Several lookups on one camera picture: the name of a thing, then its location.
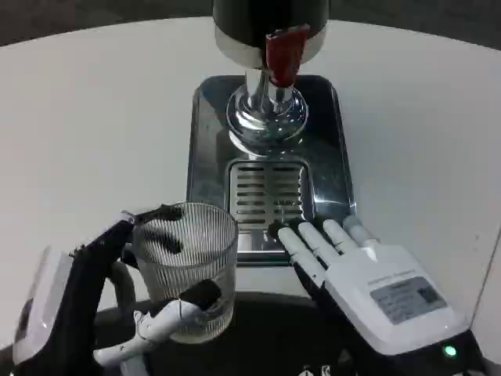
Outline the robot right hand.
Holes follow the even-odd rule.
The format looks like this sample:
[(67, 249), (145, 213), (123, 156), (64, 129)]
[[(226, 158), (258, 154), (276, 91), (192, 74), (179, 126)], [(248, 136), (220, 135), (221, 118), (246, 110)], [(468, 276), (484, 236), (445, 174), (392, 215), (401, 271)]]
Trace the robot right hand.
[(319, 227), (275, 221), (271, 236), (284, 248), (298, 279), (324, 310), (333, 310), (376, 353), (400, 356), (435, 347), (460, 354), (468, 337), (458, 311), (413, 254), (384, 244), (354, 215)]

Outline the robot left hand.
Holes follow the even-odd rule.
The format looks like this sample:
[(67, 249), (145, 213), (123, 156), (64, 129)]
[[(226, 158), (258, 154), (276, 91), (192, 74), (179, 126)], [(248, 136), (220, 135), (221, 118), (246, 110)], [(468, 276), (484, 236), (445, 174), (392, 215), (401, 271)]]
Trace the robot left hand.
[(95, 318), (106, 279), (133, 229), (155, 219), (186, 217), (178, 205), (122, 212), (119, 219), (72, 255), (46, 249), (20, 314), (13, 342), (14, 375), (101, 375), (121, 363), (139, 363), (180, 327), (192, 323), (221, 297), (218, 285), (202, 280), (166, 300), (156, 313), (132, 313), (133, 330), (123, 342), (96, 348)]

